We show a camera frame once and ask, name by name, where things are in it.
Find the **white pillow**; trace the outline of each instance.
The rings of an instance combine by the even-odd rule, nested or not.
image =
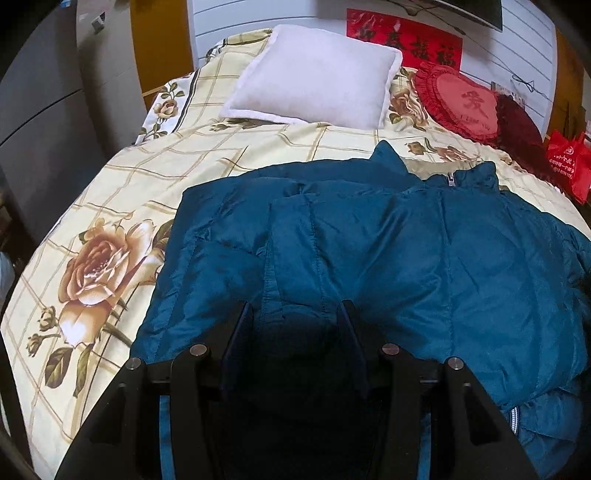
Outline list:
[[[220,116],[382,128],[401,63],[396,48],[278,25],[265,50],[240,75]]]

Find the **cable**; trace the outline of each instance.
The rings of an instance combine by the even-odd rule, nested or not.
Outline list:
[[[532,80],[532,81],[530,81],[530,82],[526,82],[526,81],[525,81],[523,78],[521,78],[521,77],[520,77],[519,75],[517,75],[517,74],[516,74],[516,73],[515,73],[513,70],[511,70],[511,68],[509,68],[509,66],[508,66],[508,65],[507,65],[507,64],[506,64],[506,63],[503,61],[503,59],[502,59],[502,58],[500,58],[500,57],[498,57],[497,55],[495,55],[495,54],[494,54],[493,52],[491,52],[491,51],[490,51],[488,48],[486,48],[486,47],[483,47],[483,46],[482,46],[482,45],[481,45],[479,42],[477,42],[476,40],[474,40],[474,39],[473,39],[473,38],[472,38],[470,35],[468,35],[466,32],[464,32],[464,31],[463,31],[461,28],[459,28],[459,27],[457,27],[457,26],[455,26],[455,25],[452,25],[451,23],[449,23],[448,21],[446,21],[446,20],[442,19],[442,18],[441,18],[439,15],[436,15],[434,12],[432,12],[432,11],[431,11],[433,8],[439,8],[439,6],[428,7],[428,8],[426,8],[426,7],[421,7],[421,9],[417,11],[417,13],[415,13],[414,15],[411,15],[411,14],[408,12],[408,9],[407,9],[408,7],[406,7],[406,6],[402,5],[401,3],[399,3],[399,2],[396,2],[396,1],[394,1],[394,0],[387,0],[387,1],[388,1],[389,3],[391,3],[391,4],[395,4],[395,5],[398,5],[399,7],[402,7],[402,8],[404,8],[404,10],[406,11],[406,13],[407,13],[408,15],[412,16],[412,17],[416,16],[417,14],[419,14],[419,13],[420,13],[420,12],[422,12],[422,11],[426,11],[426,12],[427,12],[427,13],[429,13],[430,15],[434,16],[435,18],[437,18],[437,19],[438,19],[440,22],[443,22],[443,23],[445,23],[445,24],[446,24],[448,27],[451,27],[451,28],[453,28],[453,29],[454,29],[455,31],[457,31],[457,32],[458,32],[460,35],[462,35],[462,36],[464,36],[464,37],[466,37],[466,38],[469,38],[470,40],[472,40],[472,41],[473,41],[473,42],[474,42],[476,45],[478,45],[480,48],[482,48],[483,50],[485,50],[485,51],[486,51],[488,54],[492,55],[494,58],[496,58],[497,60],[499,60],[499,61],[502,63],[502,65],[498,65],[498,64],[497,64],[497,65],[498,65],[500,68],[502,68],[503,70],[505,70],[506,72],[510,73],[510,74],[512,75],[512,79],[513,79],[514,81],[516,81],[517,83],[522,83],[523,85],[525,85],[525,86],[527,87],[527,89],[530,91],[530,93],[534,93],[534,92],[536,92],[536,93],[540,94],[542,97],[544,97],[546,100],[548,100],[549,102],[551,102],[551,101],[552,101],[552,100],[550,100],[550,99],[548,98],[548,96],[547,96],[545,93],[542,93],[542,92],[540,92],[539,90],[537,90],[537,89],[535,88],[535,83],[534,83],[534,81],[533,81],[533,80]]]

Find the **red banner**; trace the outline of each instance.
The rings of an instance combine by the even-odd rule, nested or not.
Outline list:
[[[405,67],[432,61],[460,70],[460,37],[407,18],[348,8],[347,36],[401,50]]]

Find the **floral bedspread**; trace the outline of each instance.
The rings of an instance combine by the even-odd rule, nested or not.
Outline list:
[[[411,69],[401,69],[392,83],[382,130],[218,118],[270,32],[229,37],[198,72],[168,82],[137,144],[107,163],[19,280],[0,331],[42,479],[54,477],[82,421],[128,358],[181,195],[192,185],[282,162],[367,158],[387,140],[406,159],[493,161],[502,186],[591,237],[574,206],[551,185],[502,151],[433,122],[418,100]]]

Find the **television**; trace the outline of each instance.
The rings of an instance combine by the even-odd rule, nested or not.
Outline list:
[[[464,17],[478,23],[503,31],[503,9],[501,0],[430,0],[441,4]]]

